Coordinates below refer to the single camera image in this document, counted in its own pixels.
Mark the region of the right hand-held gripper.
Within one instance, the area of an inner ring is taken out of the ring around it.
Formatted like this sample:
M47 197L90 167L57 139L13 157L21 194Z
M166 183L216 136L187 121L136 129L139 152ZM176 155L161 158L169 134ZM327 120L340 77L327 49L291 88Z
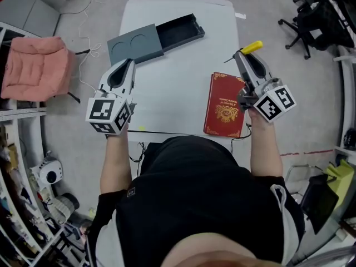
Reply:
M234 58L245 82L238 94L242 110L255 108L268 123L272 123L296 106L288 86L280 78L271 78L269 67L259 55L245 55L237 50ZM263 83L254 86L254 82Z

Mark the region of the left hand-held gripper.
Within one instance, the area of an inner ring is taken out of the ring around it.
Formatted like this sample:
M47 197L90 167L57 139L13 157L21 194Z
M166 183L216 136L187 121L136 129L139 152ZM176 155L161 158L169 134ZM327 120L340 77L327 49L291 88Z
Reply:
M136 106L131 95L135 74L136 63L130 58L115 63L103 74L86 112L86 121L96 132L120 135L128 125Z

